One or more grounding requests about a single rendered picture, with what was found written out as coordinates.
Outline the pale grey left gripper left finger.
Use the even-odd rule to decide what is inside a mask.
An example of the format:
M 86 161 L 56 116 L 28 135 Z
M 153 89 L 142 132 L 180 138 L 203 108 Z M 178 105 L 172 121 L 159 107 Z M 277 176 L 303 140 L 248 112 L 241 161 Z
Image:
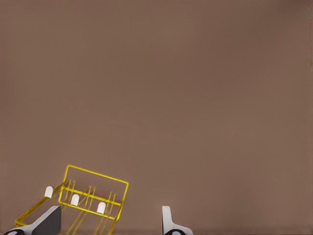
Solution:
M 8 230 L 3 235 L 57 235 L 61 230 L 62 210 L 52 206 L 32 224 Z

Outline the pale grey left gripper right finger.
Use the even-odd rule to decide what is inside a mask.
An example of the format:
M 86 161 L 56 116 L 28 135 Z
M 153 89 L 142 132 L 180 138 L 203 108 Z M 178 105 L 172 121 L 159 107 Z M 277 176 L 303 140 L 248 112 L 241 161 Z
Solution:
M 162 206 L 162 234 L 163 235 L 194 235 L 191 229 L 175 224 L 172 221 L 169 206 Z

